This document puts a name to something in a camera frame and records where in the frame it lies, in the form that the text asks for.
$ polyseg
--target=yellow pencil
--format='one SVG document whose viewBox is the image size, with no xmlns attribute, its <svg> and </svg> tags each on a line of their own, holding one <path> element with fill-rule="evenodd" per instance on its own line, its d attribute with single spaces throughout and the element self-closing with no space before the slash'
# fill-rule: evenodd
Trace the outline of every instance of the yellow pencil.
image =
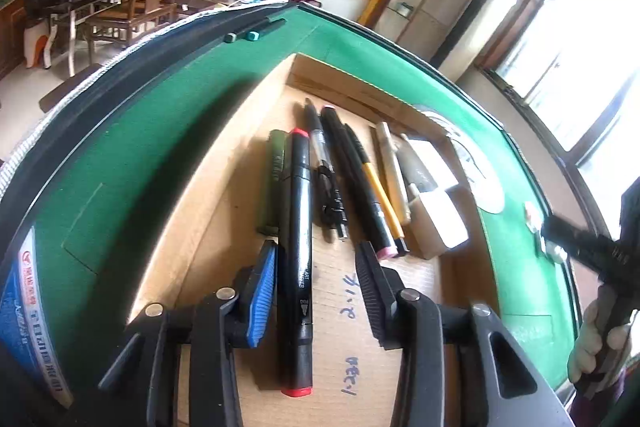
<svg viewBox="0 0 640 427">
<path fill-rule="evenodd" d="M 404 255 L 409 252 L 409 249 L 404 243 L 404 232 L 402 231 L 402 227 L 400 226 L 400 221 L 398 221 L 398 216 L 396 216 L 396 212 L 391 206 L 389 198 L 386 196 L 385 189 L 382 187 L 382 183 L 380 183 L 380 179 L 378 178 L 376 169 L 370 162 L 367 152 L 364 150 L 362 143 L 353 132 L 353 129 L 347 124 L 345 124 L 344 127 L 347 131 L 347 134 L 351 138 L 356 151 L 358 151 L 358 156 L 360 158 L 360 161 L 362 162 L 362 170 L 364 171 L 367 180 L 369 180 L 369 184 L 371 185 L 371 188 L 373 188 L 374 194 L 380 202 L 382 211 L 385 214 L 385 220 L 389 227 L 389 231 L 391 232 L 391 236 L 394 238 L 396 247 L 398 247 L 398 253 L 400 255 Z"/>
</svg>

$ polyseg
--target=stool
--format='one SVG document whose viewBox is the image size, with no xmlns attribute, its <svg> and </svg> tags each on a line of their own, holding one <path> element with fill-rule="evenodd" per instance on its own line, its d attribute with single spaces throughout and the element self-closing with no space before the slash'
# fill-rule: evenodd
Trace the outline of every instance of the stool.
<svg viewBox="0 0 640 427">
<path fill-rule="evenodd" d="M 33 68 L 38 63 L 47 39 L 49 39 L 49 25 L 44 19 L 24 29 L 24 58 L 27 59 L 28 68 Z"/>
</svg>

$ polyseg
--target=window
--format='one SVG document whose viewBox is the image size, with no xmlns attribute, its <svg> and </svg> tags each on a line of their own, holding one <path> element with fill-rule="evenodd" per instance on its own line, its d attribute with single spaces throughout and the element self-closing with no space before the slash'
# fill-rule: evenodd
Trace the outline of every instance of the window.
<svg viewBox="0 0 640 427">
<path fill-rule="evenodd" d="M 620 197 L 640 176 L 638 28 L 634 0 L 525 0 L 487 59 L 546 134 L 594 228 L 614 239 Z"/>
</svg>

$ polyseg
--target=wooden chair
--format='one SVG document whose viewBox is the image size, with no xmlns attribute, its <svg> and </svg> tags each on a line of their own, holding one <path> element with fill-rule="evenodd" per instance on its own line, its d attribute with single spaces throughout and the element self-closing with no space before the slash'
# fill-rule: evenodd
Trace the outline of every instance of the wooden chair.
<svg viewBox="0 0 640 427">
<path fill-rule="evenodd" d="M 119 42 L 124 47 L 149 33 L 158 31 L 176 19 L 175 0 L 126 0 L 101 11 L 86 20 L 85 36 L 89 44 L 89 62 L 94 62 L 94 42 Z M 149 22 L 154 27 L 146 29 Z M 134 31 L 142 26 L 143 31 L 133 38 Z"/>
</svg>

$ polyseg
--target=green felt table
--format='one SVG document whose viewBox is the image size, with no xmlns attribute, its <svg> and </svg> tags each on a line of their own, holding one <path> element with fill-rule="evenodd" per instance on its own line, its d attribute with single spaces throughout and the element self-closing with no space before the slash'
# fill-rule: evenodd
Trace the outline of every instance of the green felt table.
<svg viewBox="0 0 640 427">
<path fill-rule="evenodd" d="M 432 76 L 330 20 L 300 9 L 257 42 L 185 58 L 105 121 L 56 179 L 36 218 L 38 272 L 54 347 L 72 390 L 94 381 L 127 316 L 159 227 L 240 92 L 302 52 L 411 104 L 433 108 L 474 139 L 502 182 L 500 214 L 479 211 L 502 320 L 552 387 L 574 342 L 561 267 L 536 252 L 524 202 L 536 191 L 500 130 Z"/>
</svg>

